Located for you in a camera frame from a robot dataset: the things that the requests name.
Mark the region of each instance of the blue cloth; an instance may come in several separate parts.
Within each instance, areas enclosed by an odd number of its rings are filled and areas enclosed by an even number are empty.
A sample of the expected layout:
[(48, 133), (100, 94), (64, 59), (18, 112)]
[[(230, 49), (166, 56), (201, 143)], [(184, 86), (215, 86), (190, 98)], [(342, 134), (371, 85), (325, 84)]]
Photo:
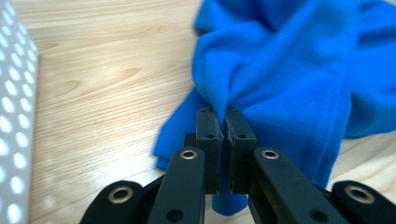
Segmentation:
[[(212, 105), (220, 125), (242, 110), (260, 145), (286, 152), (325, 187), (343, 137), (396, 129), (396, 8), (377, 0), (205, 0), (194, 28), (195, 88), (163, 125), (165, 169)], [(247, 205), (221, 179), (213, 208)]]

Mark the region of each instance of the white perforated panel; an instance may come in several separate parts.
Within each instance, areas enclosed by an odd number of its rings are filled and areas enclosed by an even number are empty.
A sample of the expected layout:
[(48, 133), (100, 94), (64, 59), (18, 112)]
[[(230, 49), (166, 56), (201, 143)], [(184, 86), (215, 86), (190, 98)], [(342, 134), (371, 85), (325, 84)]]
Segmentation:
[(27, 223), (38, 52), (0, 0), (0, 223)]

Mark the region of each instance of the hole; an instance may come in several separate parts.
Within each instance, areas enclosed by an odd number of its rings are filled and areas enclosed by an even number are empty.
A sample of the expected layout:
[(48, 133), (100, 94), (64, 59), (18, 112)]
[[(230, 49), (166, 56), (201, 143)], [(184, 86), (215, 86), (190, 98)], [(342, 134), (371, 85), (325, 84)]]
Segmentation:
[(24, 51), (20, 44), (14, 44), (14, 49), (19, 55), (23, 55)]
[(20, 80), (21, 76), (20, 73), (14, 68), (14, 67), (9, 67), (8, 69), (9, 75), (12, 77), (14, 80)]
[(34, 71), (35, 71), (35, 66), (32, 64), (32, 62), (26, 61), (26, 66), (27, 66), (27, 69), (28, 69), (30, 72), (34, 72)]
[(2, 30), (5, 35), (11, 35), (11, 30), (7, 26), (3, 26)]
[(276, 160), (279, 158), (279, 154), (277, 152), (275, 152), (273, 150), (269, 150), (269, 149), (264, 150), (262, 152), (262, 156), (264, 156), (265, 158), (270, 159), (270, 160)]
[(316, 222), (328, 222), (329, 218), (327, 217), (327, 215), (317, 209), (313, 209), (311, 211), (309, 211), (309, 216), (312, 217), (312, 219), (314, 219)]
[(28, 129), (30, 127), (30, 121), (26, 116), (23, 114), (18, 115), (18, 121), (20, 122), (20, 125), (23, 129)]
[(131, 188), (127, 186), (121, 186), (113, 189), (110, 194), (108, 195), (108, 200), (111, 203), (125, 203), (127, 202), (130, 198), (132, 198), (132, 195), (134, 192), (132, 191)]
[(11, 54), (11, 59), (12, 59), (12, 62), (14, 62), (15, 65), (17, 65), (17, 67), (22, 67), (22, 61), (21, 61), (20, 57), (18, 57), (17, 54), (15, 54), (15, 53)]
[(11, 190), (14, 194), (22, 194), (24, 191), (24, 184), (23, 181), (17, 177), (14, 176), (10, 180), (10, 185), (11, 185)]
[(35, 82), (35, 80), (32, 77), (32, 74), (30, 74), (30, 72), (26, 71), (24, 73), (25, 79), (29, 84), (33, 84)]
[(32, 97), (33, 96), (32, 90), (30, 90), (30, 87), (28, 85), (23, 84), (22, 89), (23, 89), (23, 92), (25, 93), (25, 95), (27, 97)]
[(18, 95), (18, 90), (10, 80), (6, 81), (6, 89), (10, 95)]
[(15, 35), (17, 36), (18, 42), (20, 42), (20, 44), (22, 44), (22, 45), (25, 45), (25, 44), (26, 44), (26, 40), (25, 40), (25, 38), (23, 37), (23, 35), (21, 35), (20, 32), (17, 32)]
[(22, 218), (21, 207), (15, 203), (10, 205), (7, 210), (7, 217), (10, 223), (21, 222), (21, 218)]
[(16, 133), (15, 138), (17, 139), (18, 146), (27, 147), (29, 145), (29, 140), (24, 133)]
[(10, 133), (12, 131), (12, 124), (4, 116), (0, 116), (0, 130), (3, 133)]
[(346, 187), (346, 194), (353, 200), (360, 203), (374, 203), (375, 197), (366, 189), (349, 185)]
[(0, 44), (4, 48), (8, 48), (8, 41), (4, 38), (4, 36), (2, 34), (0, 34)]
[(29, 102), (25, 98), (21, 99), (21, 106), (22, 106), (22, 109), (26, 112), (30, 112), (32, 110), (32, 106), (29, 104)]
[(192, 160), (197, 156), (198, 154), (192, 150), (185, 150), (180, 153), (180, 157), (183, 158), (184, 160)]
[(6, 180), (6, 170), (3, 168), (3, 166), (0, 164), (0, 184), (3, 183)]
[(11, 19), (11, 17), (8, 15), (6, 11), (3, 11), (3, 17), (4, 20), (6, 20), (6, 22), (8, 23), (8, 25), (14, 24), (14, 21)]
[(19, 152), (15, 153), (13, 160), (14, 160), (14, 165), (17, 169), (21, 170), (21, 169), (26, 168), (27, 162), (21, 153), (19, 153)]
[(5, 142), (5, 140), (0, 138), (0, 156), (6, 156), (8, 155), (8, 152), (8, 144)]
[(15, 112), (15, 105), (12, 103), (11, 100), (8, 99), (8, 97), (6, 97), (6, 96), (3, 97), (1, 99), (1, 104), (2, 104), (2, 106), (4, 108), (4, 110), (7, 113), (14, 113)]
[(21, 33), (23, 33), (24, 35), (27, 35), (27, 31), (21, 22), (18, 23), (18, 29), (20, 29)]
[(179, 222), (183, 219), (183, 211), (179, 209), (172, 209), (166, 214), (166, 219), (171, 222)]

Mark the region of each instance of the perforated metal sheet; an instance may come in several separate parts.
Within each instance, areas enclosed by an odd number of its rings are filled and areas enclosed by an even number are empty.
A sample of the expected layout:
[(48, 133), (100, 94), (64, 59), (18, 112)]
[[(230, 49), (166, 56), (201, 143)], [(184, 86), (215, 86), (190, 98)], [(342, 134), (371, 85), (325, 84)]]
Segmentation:
[(38, 52), (0, 0), (0, 223), (27, 223)]

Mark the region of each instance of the wooden table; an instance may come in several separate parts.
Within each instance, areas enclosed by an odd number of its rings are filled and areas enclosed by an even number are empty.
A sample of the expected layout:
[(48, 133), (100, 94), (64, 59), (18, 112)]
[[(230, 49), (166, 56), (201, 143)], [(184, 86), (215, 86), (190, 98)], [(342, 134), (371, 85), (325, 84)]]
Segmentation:
[[(40, 50), (31, 223), (78, 223), (108, 184), (146, 185), (150, 152), (191, 89), (199, 1), (14, 0)], [(345, 141), (332, 180), (368, 184), (396, 203), (396, 133)], [(210, 211), (205, 223), (252, 223)]]

